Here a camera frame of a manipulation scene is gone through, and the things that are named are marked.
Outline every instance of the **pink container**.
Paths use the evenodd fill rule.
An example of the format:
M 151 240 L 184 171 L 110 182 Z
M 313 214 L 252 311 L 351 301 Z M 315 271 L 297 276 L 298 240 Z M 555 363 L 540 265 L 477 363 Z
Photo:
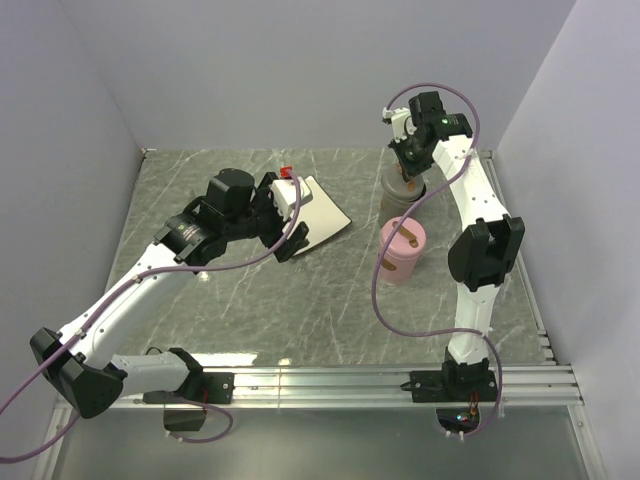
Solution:
M 384 224 L 380 230 L 380 251 L 391 235 L 394 224 L 400 221 L 395 217 Z M 387 254 L 382 261 L 379 278 L 389 283 L 402 283 L 413 273 L 413 268 L 427 245 L 427 234 L 424 228 L 412 218 L 407 218 L 396 233 Z

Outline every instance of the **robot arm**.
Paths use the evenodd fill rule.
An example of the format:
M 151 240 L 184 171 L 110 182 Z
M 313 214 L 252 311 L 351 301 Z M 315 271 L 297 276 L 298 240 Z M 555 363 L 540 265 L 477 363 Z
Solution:
M 311 200 L 311 191 L 304 181 L 300 183 L 304 204 Z M 209 182 L 207 194 L 171 217 L 131 270 L 94 306 L 58 332 L 43 328 L 32 337 L 30 344 L 38 363 L 76 334 L 121 284 L 139 278 L 146 270 L 204 266 L 223 255 L 228 242 L 243 238 L 259 237 L 265 247 L 272 247 L 282 236 L 295 197 L 292 182 L 278 179 L 274 173 L 265 175 L 256 188 L 248 173 L 222 170 Z M 275 250 L 276 259 L 288 260 L 305 245 L 307 233 L 306 224 L 301 222 Z M 166 391 L 201 399 L 202 367 L 184 350 L 172 348 L 149 356 L 115 355 L 135 326 L 193 276 L 193 272 L 169 272 L 137 281 L 45 371 L 45 378 L 83 418 L 102 413 L 122 395 Z
M 384 110 L 383 121 L 392 126 L 394 150 L 406 181 L 434 163 L 447 180 L 458 173 L 468 156 L 472 131 L 462 114 L 448 115 L 437 92 L 409 100 L 410 108 Z M 449 250 L 449 270 L 457 282 L 456 328 L 489 332 L 493 303 L 516 260 L 524 223 L 511 218 L 500 203 L 475 152 L 464 175 L 451 185 L 462 221 L 462 234 Z M 484 340 L 470 333 L 455 333 L 445 352 L 442 382 L 447 396 L 467 400 L 470 394 L 495 386 L 488 370 Z

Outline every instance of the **white wall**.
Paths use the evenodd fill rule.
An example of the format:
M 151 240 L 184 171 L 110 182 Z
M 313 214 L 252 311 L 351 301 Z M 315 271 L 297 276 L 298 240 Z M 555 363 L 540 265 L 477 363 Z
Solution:
M 574 3 L 60 1 L 156 148 L 384 145 L 382 107 L 418 81 L 467 93 L 495 148 Z
M 498 148 L 524 253 L 612 479 L 638 478 L 640 3 L 578 0 Z
M 35 368 L 30 336 L 105 286 L 140 154 L 55 0 L 0 2 L 0 401 Z M 0 418 L 0 456 L 40 445 L 42 379 Z M 0 465 L 30 478 L 33 462 Z

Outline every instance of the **red object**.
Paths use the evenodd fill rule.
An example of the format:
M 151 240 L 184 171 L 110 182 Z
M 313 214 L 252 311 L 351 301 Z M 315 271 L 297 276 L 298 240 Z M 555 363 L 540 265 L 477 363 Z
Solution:
M 291 175 L 289 175 L 289 170 L 291 170 L 293 167 L 291 165 L 289 165 L 288 167 L 282 167 L 280 169 L 280 176 L 282 178 L 291 178 Z

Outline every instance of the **marble table surface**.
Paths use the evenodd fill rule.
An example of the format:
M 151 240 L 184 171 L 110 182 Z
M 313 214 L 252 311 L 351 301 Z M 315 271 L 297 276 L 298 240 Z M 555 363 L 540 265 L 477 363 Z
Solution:
M 353 222 L 333 240 L 287 263 L 269 258 L 242 270 L 201 275 L 151 314 L 118 353 L 179 346 L 218 354 L 221 365 L 256 366 L 441 362 L 449 336 L 399 337 L 379 324 L 371 308 L 380 174 L 394 158 L 387 149 L 148 152 L 110 283 L 134 264 L 165 220 L 204 193 L 209 177 L 222 168 L 246 170 L 259 181 L 267 171 L 293 165 L 299 175 L 313 175 Z M 433 188 L 444 177 L 432 168 L 425 181 Z M 427 231 L 427 248 L 408 284 L 380 285 L 381 311 L 406 330 L 452 327 L 456 286 L 447 252 L 460 232 L 460 219 L 451 193 L 427 202 L 417 219 Z M 257 239 L 235 242 L 214 262 L 247 259 L 262 248 Z M 544 361 L 517 267 L 499 293 L 492 326 L 491 338 L 504 363 Z

